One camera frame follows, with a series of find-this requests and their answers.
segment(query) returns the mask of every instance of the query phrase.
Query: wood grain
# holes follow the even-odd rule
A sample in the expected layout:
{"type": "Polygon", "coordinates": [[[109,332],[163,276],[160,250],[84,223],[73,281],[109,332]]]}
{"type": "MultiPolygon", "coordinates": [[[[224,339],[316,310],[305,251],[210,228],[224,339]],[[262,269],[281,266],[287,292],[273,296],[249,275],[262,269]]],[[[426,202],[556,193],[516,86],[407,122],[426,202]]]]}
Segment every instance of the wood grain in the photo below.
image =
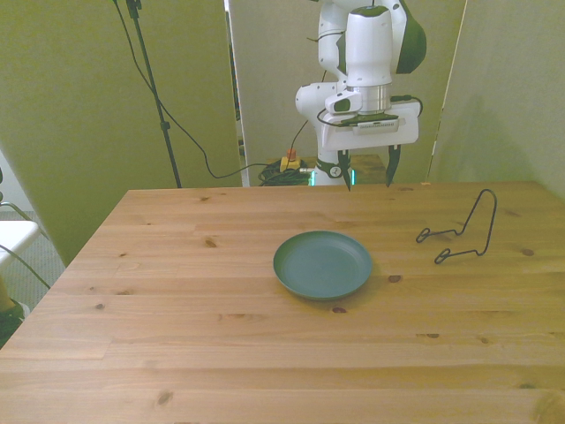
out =
{"type": "Polygon", "coordinates": [[[565,422],[565,205],[534,183],[131,191],[0,351],[0,423],[565,422]],[[465,234],[478,192],[492,200],[465,234]],[[289,237],[362,243],[367,283],[277,281],[289,237]]]}

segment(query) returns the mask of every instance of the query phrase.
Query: black wire stand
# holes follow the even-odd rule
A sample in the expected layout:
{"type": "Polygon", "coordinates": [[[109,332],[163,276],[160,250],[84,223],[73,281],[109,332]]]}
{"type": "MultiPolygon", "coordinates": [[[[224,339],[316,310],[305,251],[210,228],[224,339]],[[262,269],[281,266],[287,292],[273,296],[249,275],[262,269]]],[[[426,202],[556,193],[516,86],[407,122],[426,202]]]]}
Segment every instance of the black wire stand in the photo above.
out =
{"type": "Polygon", "coordinates": [[[496,198],[496,194],[494,194],[494,192],[489,189],[486,188],[484,190],[482,190],[479,194],[478,194],[478,198],[475,201],[475,204],[473,205],[473,209],[471,209],[471,212],[469,214],[469,216],[467,217],[467,221],[465,221],[465,224],[463,225],[463,229],[461,231],[457,231],[457,230],[445,230],[445,231],[436,231],[436,232],[432,232],[429,228],[424,228],[416,237],[416,242],[417,243],[422,243],[424,240],[426,240],[428,237],[432,237],[432,236],[437,236],[440,234],[446,234],[448,232],[454,232],[456,236],[460,236],[465,232],[465,229],[467,228],[467,224],[469,223],[469,221],[471,220],[471,217],[473,216],[473,213],[475,212],[475,209],[477,208],[478,203],[480,202],[481,198],[483,197],[484,193],[490,193],[493,198],[494,198],[494,206],[493,206],[493,216],[491,217],[491,224],[490,227],[488,229],[488,236],[486,237],[486,245],[485,245],[485,249],[482,252],[479,252],[477,249],[472,249],[472,250],[465,250],[464,252],[457,252],[452,254],[451,253],[451,249],[449,249],[448,247],[443,249],[440,254],[437,255],[437,257],[435,258],[434,262],[436,264],[441,264],[442,262],[444,262],[447,258],[450,258],[452,256],[458,256],[460,254],[473,254],[475,253],[477,256],[482,256],[483,254],[486,253],[486,251],[488,250],[488,245],[491,241],[491,235],[493,234],[493,225],[494,225],[494,218],[496,217],[496,209],[498,207],[498,199],[496,198]]]}

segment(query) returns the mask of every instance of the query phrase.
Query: black pole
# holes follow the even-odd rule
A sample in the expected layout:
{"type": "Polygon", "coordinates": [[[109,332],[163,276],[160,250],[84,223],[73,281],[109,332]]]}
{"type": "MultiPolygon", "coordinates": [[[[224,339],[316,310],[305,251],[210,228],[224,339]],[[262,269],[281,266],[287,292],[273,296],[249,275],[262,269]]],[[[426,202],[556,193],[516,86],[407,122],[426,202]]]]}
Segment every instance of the black pole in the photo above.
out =
{"type": "Polygon", "coordinates": [[[145,59],[145,67],[147,68],[147,76],[149,77],[149,82],[151,83],[151,91],[153,91],[155,104],[157,105],[157,112],[159,112],[159,119],[161,120],[162,135],[165,137],[165,143],[167,144],[167,150],[169,151],[170,164],[173,168],[173,173],[175,174],[177,187],[182,188],[180,183],[180,177],[178,176],[177,163],[175,161],[175,156],[173,154],[173,147],[170,144],[170,137],[169,137],[170,123],[165,121],[165,118],[162,114],[161,101],[159,100],[159,95],[157,94],[157,86],[155,85],[155,81],[153,79],[153,73],[151,72],[151,65],[149,64],[149,56],[147,55],[145,43],[143,42],[143,35],[141,35],[141,28],[139,27],[138,9],[141,9],[141,1],[126,0],[126,2],[127,2],[127,8],[130,11],[130,17],[133,19],[133,23],[135,25],[135,30],[138,33],[139,45],[141,46],[141,52],[143,53],[143,58],[145,59]]]}

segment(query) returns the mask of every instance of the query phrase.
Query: chair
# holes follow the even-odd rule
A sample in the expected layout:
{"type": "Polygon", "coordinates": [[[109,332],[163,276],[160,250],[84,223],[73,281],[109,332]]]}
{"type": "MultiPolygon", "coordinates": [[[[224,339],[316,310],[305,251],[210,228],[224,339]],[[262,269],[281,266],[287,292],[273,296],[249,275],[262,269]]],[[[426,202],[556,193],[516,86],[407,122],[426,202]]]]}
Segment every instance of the chair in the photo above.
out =
{"type": "MultiPolygon", "coordinates": [[[[4,180],[4,174],[0,169],[0,183],[4,180]]],[[[8,201],[2,201],[4,194],[0,192],[0,207],[12,208],[24,221],[0,221],[0,272],[4,270],[14,259],[22,262],[26,268],[34,273],[44,284],[47,283],[19,256],[39,237],[40,234],[49,239],[40,226],[32,221],[20,208],[8,201]]]]}

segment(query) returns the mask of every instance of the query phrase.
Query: black cable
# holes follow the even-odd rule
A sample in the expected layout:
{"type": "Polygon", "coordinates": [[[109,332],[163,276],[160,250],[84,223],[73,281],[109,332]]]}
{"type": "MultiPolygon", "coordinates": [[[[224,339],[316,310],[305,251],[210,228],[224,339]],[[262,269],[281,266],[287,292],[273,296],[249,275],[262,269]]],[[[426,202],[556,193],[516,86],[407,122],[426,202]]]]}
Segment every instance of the black cable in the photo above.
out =
{"type": "MultiPolygon", "coordinates": [[[[305,161],[300,161],[300,167],[307,167],[305,161]]],[[[260,186],[298,186],[308,182],[309,173],[300,172],[300,170],[284,170],[280,172],[281,161],[270,163],[259,174],[260,186]]]]}
{"type": "Polygon", "coordinates": [[[15,254],[12,250],[10,250],[10,249],[9,249],[8,247],[6,247],[6,246],[0,245],[0,249],[3,249],[3,250],[6,251],[10,256],[13,256],[13,257],[16,258],[18,261],[20,261],[21,263],[23,263],[23,264],[26,266],[26,268],[29,269],[30,271],[32,271],[32,274],[34,274],[34,276],[35,276],[39,281],[41,281],[41,283],[42,283],[45,287],[47,287],[47,289],[50,289],[50,288],[51,288],[51,286],[50,286],[49,284],[47,284],[47,282],[46,282],[43,278],[41,278],[40,275],[37,274],[37,273],[35,272],[35,270],[34,270],[32,267],[30,267],[29,264],[28,264],[26,261],[24,261],[23,259],[21,259],[21,258],[19,257],[19,255],[15,254]]]}
{"type": "Polygon", "coordinates": [[[130,17],[133,19],[135,31],[138,35],[141,54],[143,55],[143,59],[145,60],[145,67],[147,69],[147,76],[152,88],[151,92],[153,93],[153,100],[155,102],[155,106],[157,107],[157,113],[159,114],[159,126],[161,127],[163,138],[165,139],[165,145],[167,147],[167,152],[169,153],[170,165],[175,176],[175,182],[177,183],[177,188],[183,188],[180,180],[180,175],[178,174],[177,159],[175,158],[175,152],[173,150],[172,143],[170,142],[170,124],[165,121],[165,117],[162,114],[162,106],[161,102],[159,101],[159,95],[157,94],[157,86],[153,78],[153,72],[151,71],[151,64],[149,63],[149,55],[147,54],[145,42],[143,41],[143,33],[141,33],[141,26],[139,25],[139,14],[137,10],[141,9],[141,3],[140,0],[126,0],[126,4],[130,12],[130,17]]]}
{"type": "Polygon", "coordinates": [[[408,102],[409,100],[416,100],[420,103],[420,113],[418,113],[418,117],[424,111],[424,103],[418,99],[415,95],[393,95],[390,97],[391,102],[408,102]]]}
{"type": "Polygon", "coordinates": [[[324,37],[329,37],[330,35],[343,35],[343,34],[345,34],[345,31],[338,31],[337,33],[329,33],[329,34],[321,35],[316,40],[314,40],[313,38],[310,38],[310,37],[306,37],[306,39],[310,40],[311,42],[319,42],[324,37]]]}
{"type": "MultiPolygon", "coordinates": [[[[135,63],[135,67],[137,68],[139,75],[141,75],[141,78],[145,81],[147,87],[149,88],[149,90],[151,91],[151,93],[153,93],[155,95],[155,92],[153,90],[153,88],[151,87],[151,84],[149,84],[149,81],[147,80],[145,74],[143,73],[143,71],[141,70],[141,68],[139,67],[138,64],[138,60],[135,57],[135,51],[133,50],[133,44],[132,44],[132,38],[130,37],[130,33],[127,30],[127,26],[125,24],[125,20],[124,20],[124,16],[122,15],[122,11],[120,10],[119,5],[117,4],[117,0],[113,0],[114,1],[114,5],[116,6],[117,9],[117,13],[120,16],[120,20],[122,21],[122,27],[124,27],[124,31],[125,31],[125,36],[127,38],[127,42],[130,45],[130,51],[132,53],[132,58],[133,58],[133,62],[135,63]]],[[[157,96],[157,101],[159,102],[159,104],[161,104],[162,109],[165,111],[165,113],[167,114],[167,116],[170,118],[171,121],[173,121],[175,123],[175,125],[180,128],[180,130],[185,133],[191,140],[192,142],[196,145],[196,147],[202,152],[202,154],[204,155],[204,162],[206,163],[206,168],[208,173],[216,179],[221,179],[221,178],[227,178],[227,177],[231,177],[232,175],[235,175],[239,172],[241,172],[242,170],[246,170],[247,168],[250,168],[252,166],[268,166],[268,163],[252,163],[251,165],[247,165],[244,168],[241,168],[239,170],[236,170],[234,172],[231,172],[230,174],[226,174],[226,175],[221,175],[221,176],[217,176],[215,175],[212,170],[210,169],[210,165],[208,163],[208,157],[207,157],[207,153],[206,150],[204,150],[204,148],[198,143],[198,141],[196,141],[194,139],[194,137],[191,136],[191,134],[188,133],[188,131],[186,131],[184,129],[183,126],[181,126],[177,120],[169,113],[169,111],[167,110],[167,108],[165,108],[165,105],[162,104],[161,99],[157,96]]]]}
{"type": "MultiPolygon", "coordinates": [[[[324,79],[326,78],[326,74],[328,73],[328,71],[324,71],[324,74],[321,76],[321,82],[324,82],[324,79]]],[[[304,130],[304,127],[306,126],[306,124],[308,124],[308,120],[306,120],[302,126],[300,127],[300,129],[297,132],[297,135],[294,136],[294,140],[292,140],[292,144],[290,145],[290,151],[292,151],[292,149],[294,148],[294,142],[297,140],[298,135],[302,132],[302,130],[304,130]]],[[[287,170],[289,168],[289,164],[286,164],[286,168],[284,170],[287,170]]]]}
{"type": "Polygon", "coordinates": [[[322,113],[327,112],[327,111],[328,111],[327,109],[322,109],[322,110],[320,111],[320,113],[316,116],[316,118],[318,118],[318,120],[319,120],[322,124],[326,124],[326,125],[329,125],[329,126],[337,126],[338,128],[342,128],[342,127],[343,127],[342,124],[333,124],[333,123],[331,123],[331,122],[324,121],[324,120],[320,117],[322,113]]]}

